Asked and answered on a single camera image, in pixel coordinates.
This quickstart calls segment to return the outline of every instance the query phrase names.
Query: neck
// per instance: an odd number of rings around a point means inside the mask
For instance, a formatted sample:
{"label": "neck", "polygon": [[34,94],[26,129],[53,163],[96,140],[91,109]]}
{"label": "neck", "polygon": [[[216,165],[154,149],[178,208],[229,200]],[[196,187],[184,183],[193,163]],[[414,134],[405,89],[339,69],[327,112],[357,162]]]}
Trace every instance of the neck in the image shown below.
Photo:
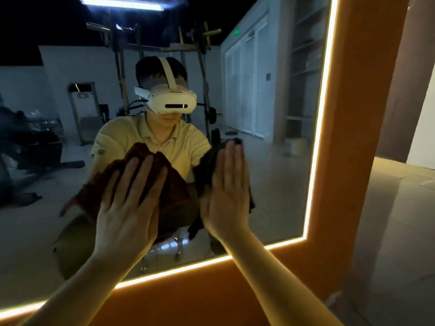
{"label": "neck", "polygon": [[162,127],[161,125],[147,120],[148,128],[150,129],[151,133],[154,135],[155,140],[162,144],[166,141],[168,141],[171,138],[172,132],[175,129],[175,126],[171,127]]}

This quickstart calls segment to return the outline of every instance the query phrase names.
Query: black hair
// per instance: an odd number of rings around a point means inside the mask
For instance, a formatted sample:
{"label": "black hair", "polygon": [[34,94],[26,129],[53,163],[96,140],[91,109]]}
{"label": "black hair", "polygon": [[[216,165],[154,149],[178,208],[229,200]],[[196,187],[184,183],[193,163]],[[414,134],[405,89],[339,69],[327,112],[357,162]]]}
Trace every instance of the black hair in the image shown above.
{"label": "black hair", "polygon": [[[166,57],[166,60],[171,67],[174,78],[181,76],[184,80],[188,81],[188,72],[177,59]],[[139,85],[141,79],[158,75],[166,77],[163,65],[157,56],[144,57],[136,63],[136,80]]]}

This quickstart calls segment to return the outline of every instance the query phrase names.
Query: left hand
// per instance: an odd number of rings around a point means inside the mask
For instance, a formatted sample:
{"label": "left hand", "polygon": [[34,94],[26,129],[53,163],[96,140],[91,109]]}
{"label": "left hand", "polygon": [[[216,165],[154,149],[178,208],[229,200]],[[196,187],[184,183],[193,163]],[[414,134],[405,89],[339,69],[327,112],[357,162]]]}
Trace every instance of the left hand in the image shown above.
{"label": "left hand", "polygon": [[127,196],[138,163],[137,158],[128,162],[114,195],[119,172],[112,175],[101,201],[95,248],[91,257],[93,261],[123,273],[140,261],[157,237],[158,201],[167,174],[167,169],[163,167],[139,205],[153,157],[145,158]]}

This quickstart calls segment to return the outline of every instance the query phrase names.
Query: dark ceiling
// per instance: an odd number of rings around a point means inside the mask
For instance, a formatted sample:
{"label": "dark ceiling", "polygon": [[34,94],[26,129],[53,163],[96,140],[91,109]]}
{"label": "dark ceiling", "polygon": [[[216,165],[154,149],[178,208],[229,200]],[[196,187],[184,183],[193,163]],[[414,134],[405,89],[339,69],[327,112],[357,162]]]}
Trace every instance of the dark ceiling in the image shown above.
{"label": "dark ceiling", "polygon": [[[257,0],[143,0],[172,5],[164,12],[111,10],[121,26],[140,23],[142,44],[168,46],[178,42],[178,25],[193,27],[193,20],[207,21],[209,29],[221,28],[212,37],[220,45]],[[0,65],[42,65],[38,45],[101,46],[98,33],[85,22],[104,23],[107,9],[88,8],[79,0],[1,0]]]}

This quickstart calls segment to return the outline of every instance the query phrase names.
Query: squat rack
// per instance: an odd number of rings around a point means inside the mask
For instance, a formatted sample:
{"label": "squat rack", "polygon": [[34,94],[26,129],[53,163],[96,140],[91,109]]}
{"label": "squat rack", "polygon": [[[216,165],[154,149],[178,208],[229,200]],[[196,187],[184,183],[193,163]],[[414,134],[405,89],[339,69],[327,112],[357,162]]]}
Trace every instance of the squat rack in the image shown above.
{"label": "squat rack", "polygon": [[[209,99],[209,86],[207,82],[207,76],[205,72],[205,58],[204,55],[207,50],[211,50],[210,37],[221,33],[221,29],[216,29],[213,31],[208,30],[207,22],[204,22],[204,26],[196,25],[195,29],[188,33],[185,33],[186,37],[191,37],[193,43],[186,44],[183,39],[182,28],[178,27],[178,33],[180,36],[180,46],[175,47],[153,47],[145,46],[141,43],[140,36],[140,25],[136,24],[132,29],[130,27],[121,27],[114,23],[113,20],[109,18],[109,25],[103,26],[91,22],[86,22],[86,27],[93,31],[100,32],[104,44],[108,48],[112,48],[115,54],[115,63],[117,68],[118,81],[121,89],[121,96],[123,99],[123,112],[125,115],[130,115],[130,110],[140,108],[142,105],[131,106],[134,102],[129,103],[127,95],[127,86],[125,82],[125,65],[124,65],[124,50],[135,50],[139,53],[139,59],[144,58],[144,51],[155,52],[155,53],[174,53],[179,52],[181,54],[181,63],[186,67],[186,52],[196,52],[198,54],[199,65],[201,68],[202,84],[203,84],[203,95],[204,102],[197,103],[197,105],[204,107],[204,117],[205,117],[205,130],[206,137],[208,141],[215,145],[220,143],[220,132],[219,129],[212,131],[210,136],[209,124],[214,124],[216,122],[216,117],[222,116],[220,113],[216,113],[216,109],[210,106]],[[128,43],[127,34],[133,33],[136,38],[136,44]],[[186,122],[191,122],[190,114],[186,114],[184,117]]]}

